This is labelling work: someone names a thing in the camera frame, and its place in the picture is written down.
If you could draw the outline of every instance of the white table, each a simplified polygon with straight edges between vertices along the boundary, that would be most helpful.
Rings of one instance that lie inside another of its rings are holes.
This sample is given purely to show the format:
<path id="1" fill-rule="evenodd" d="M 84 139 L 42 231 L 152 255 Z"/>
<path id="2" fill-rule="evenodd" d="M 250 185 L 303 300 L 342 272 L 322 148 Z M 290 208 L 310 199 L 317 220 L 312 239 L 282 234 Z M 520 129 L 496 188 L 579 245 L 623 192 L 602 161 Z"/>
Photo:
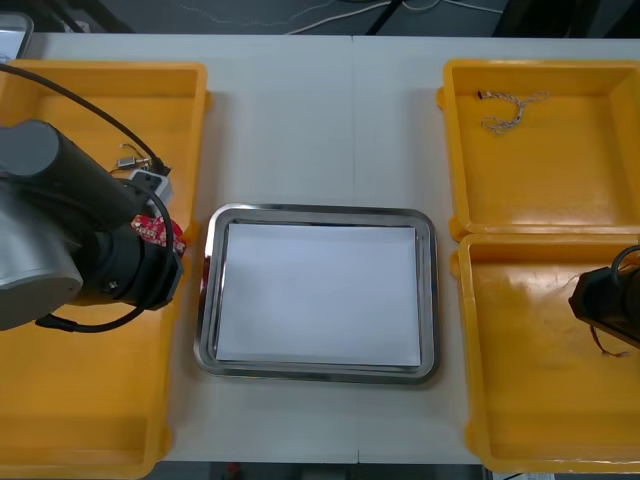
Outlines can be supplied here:
<path id="1" fill-rule="evenodd" d="M 464 351 L 448 259 L 456 248 L 435 91 L 449 58 L 640 59 L 635 40 L 35 35 L 47 59 L 199 61 L 215 108 L 201 220 L 227 202 L 416 208 L 439 242 L 442 364 L 420 387 L 221 379 L 175 338 L 170 460 L 477 463 L 464 446 Z"/>

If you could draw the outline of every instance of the floor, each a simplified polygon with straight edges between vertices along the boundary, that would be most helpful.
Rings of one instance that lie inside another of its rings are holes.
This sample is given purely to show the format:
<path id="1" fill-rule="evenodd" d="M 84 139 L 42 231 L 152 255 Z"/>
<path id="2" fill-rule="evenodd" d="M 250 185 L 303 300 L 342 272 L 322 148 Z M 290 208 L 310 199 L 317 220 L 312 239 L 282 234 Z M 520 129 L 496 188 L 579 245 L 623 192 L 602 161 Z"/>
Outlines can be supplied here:
<path id="1" fill-rule="evenodd" d="M 200 462 L 161 462 L 145 480 L 232 480 L 228 465 Z M 285 465 L 242 464 L 242 480 L 484 480 L 478 465 Z M 510 475 L 494 476 L 504 480 Z M 556 480 L 609 480 L 619 475 L 556 475 Z M 522 476 L 520 480 L 550 480 Z M 640 480 L 625 475 L 624 480 Z"/>
<path id="2" fill-rule="evenodd" d="M 435 0 L 407 0 L 411 7 Z M 441 0 L 429 10 L 400 8 L 380 35 L 491 36 L 499 14 Z M 632 0 L 603 1 L 589 33 L 601 37 L 626 11 Z M 103 0 L 122 21 L 139 33 L 214 33 L 281 35 L 323 19 L 378 4 L 376 0 Z M 507 0 L 467 0 L 478 7 L 502 10 Z M 323 24 L 309 30 L 317 35 L 362 35 L 382 12 L 382 7 Z M 82 12 L 75 17 L 88 20 Z M 92 24 L 94 31 L 100 28 Z"/>

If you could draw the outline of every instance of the yellow bin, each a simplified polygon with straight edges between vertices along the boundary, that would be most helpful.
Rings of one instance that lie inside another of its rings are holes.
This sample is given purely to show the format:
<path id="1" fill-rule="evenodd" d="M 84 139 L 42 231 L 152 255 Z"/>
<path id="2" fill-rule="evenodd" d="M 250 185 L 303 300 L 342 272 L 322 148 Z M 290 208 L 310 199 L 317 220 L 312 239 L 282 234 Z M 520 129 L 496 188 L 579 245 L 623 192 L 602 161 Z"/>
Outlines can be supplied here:
<path id="1" fill-rule="evenodd" d="M 173 168 L 172 218 L 193 221 L 206 69 L 186 63 L 16 61 L 80 94 L 127 125 Z M 0 125 L 50 122 L 106 169 L 131 152 L 122 133 L 44 87 L 0 76 Z M 100 335 L 27 325 L 0 335 L 0 478 L 139 478 L 167 452 L 173 303 Z M 103 323 L 126 305 L 63 308 Z"/>
<path id="2" fill-rule="evenodd" d="M 640 350 L 569 306 L 578 275 L 635 235 L 468 235 L 452 257 L 465 328 L 467 446 L 497 472 L 640 472 Z"/>
<path id="3" fill-rule="evenodd" d="M 549 98 L 514 118 L 480 92 Z M 444 110 L 457 240 L 469 233 L 640 233 L 640 83 L 634 62 L 453 60 Z"/>

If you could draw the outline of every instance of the white paper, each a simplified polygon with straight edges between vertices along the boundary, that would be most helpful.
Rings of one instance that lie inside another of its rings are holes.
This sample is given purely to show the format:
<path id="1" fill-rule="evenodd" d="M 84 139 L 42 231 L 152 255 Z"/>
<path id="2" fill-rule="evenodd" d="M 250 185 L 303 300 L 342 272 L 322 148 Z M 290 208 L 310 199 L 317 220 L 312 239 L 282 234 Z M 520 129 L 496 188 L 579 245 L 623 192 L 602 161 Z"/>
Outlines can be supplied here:
<path id="1" fill-rule="evenodd" d="M 420 365 L 415 230 L 229 226 L 220 360 Z"/>

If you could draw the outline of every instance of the white cable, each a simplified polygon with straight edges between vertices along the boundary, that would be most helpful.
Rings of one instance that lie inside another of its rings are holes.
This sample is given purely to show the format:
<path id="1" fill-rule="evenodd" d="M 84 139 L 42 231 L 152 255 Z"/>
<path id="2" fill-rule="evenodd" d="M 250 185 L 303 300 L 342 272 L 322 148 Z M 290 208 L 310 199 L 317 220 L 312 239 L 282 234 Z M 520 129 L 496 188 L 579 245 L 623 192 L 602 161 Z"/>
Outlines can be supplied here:
<path id="1" fill-rule="evenodd" d="M 311 25 L 307 25 L 306 27 L 298 28 L 297 30 L 292 30 L 291 32 L 285 33 L 285 35 L 295 35 L 297 33 L 306 32 L 307 30 L 311 30 L 312 28 L 319 27 L 320 25 L 324 25 L 325 23 L 335 22 L 336 20 L 340 20 L 341 18 L 353 17 L 355 15 L 360 15 L 361 13 L 368 12 L 369 10 L 373 10 L 375 8 L 386 7 L 391 2 L 380 2 L 370 5 L 366 8 L 361 8 L 360 10 L 356 10 L 355 12 L 343 13 L 342 15 L 336 15 L 335 17 L 325 18 L 324 20 L 320 20 L 319 22 L 312 23 Z"/>
<path id="2" fill-rule="evenodd" d="M 201 8 L 198 8 L 198 7 L 192 7 L 190 5 L 185 5 L 185 4 L 181 3 L 178 0 L 170 0 L 170 1 L 176 7 L 182 8 L 183 10 L 187 10 L 188 12 L 198 13 L 198 14 L 202 15 L 203 17 L 209 19 L 209 21 L 211 21 L 213 23 L 220 23 L 220 24 L 225 24 L 225 25 L 237 25 L 237 26 L 240 26 L 240 27 L 275 27 L 276 25 L 289 25 L 293 20 L 295 20 L 296 18 L 304 15 L 305 13 L 311 12 L 313 10 L 317 10 L 319 8 L 328 7 L 332 3 L 336 2 L 336 0 L 329 0 L 329 1 L 325 2 L 325 3 L 320 4 L 320 5 L 314 5 L 312 7 L 306 8 L 306 9 L 302 10 L 301 12 L 298 12 L 298 13 L 292 15 L 291 17 L 289 17 L 288 20 L 282 20 L 282 21 L 277 21 L 277 22 L 259 22 L 259 21 L 235 22 L 233 20 L 222 20 L 220 18 L 215 17 L 211 12 L 208 12 L 208 11 L 203 10 Z"/>
<path id="3" fill-rule="evenodd" d="M 402 6 L 407 10 L 411 10 L 412 12 L 426 12 L 427 10 L 431 10 L 433 7 L 437 7 L 441 1 L 442 0 L 435 0 L 435 2 L 433 2 L 432 4 L 426 5 L 424 7 L 412 7 L 407 2 L 402 2 Z"/>
<path id="4" fill-rule="evenodd" d="M 502 10 L 497 10 L 495 8 L 480 7 L 478 5 L 471 5 L 470 3 L 457 2 L 455 0 L 435 0 L 435 2 L 425 7 L 412 7 L 411 5 L 407 4 L 407 2 L 402 2 L 402 6 L 408 10 L 411 10 L 412 12 L 426 12 L 427 10 L 431 10 L 433 7 L 437 7 L 440 2 L 445 2 L 450 5 L 457 5 L 458 7 L 471 8 L 473 10 L 480 10 L 482 12 L 491 12 L 491 13 L 499 13 L 499 14 L 503 13 Z"/>
<path id="5" fill-rule="evenodd" d="M 500 13 L 500 14 L 504 13 L 502 10 L 498 10 L 496 8 L 480 7 L 478 5 L 471 5 L 470 3 L 456 2 L 454 0 L 442 0 L 442 1 L 450 5 L 457 5 L 459 7 L 471 8 L 472 10 L 480 10 L 482 12 L 491 12 L 491 13 Z"/>

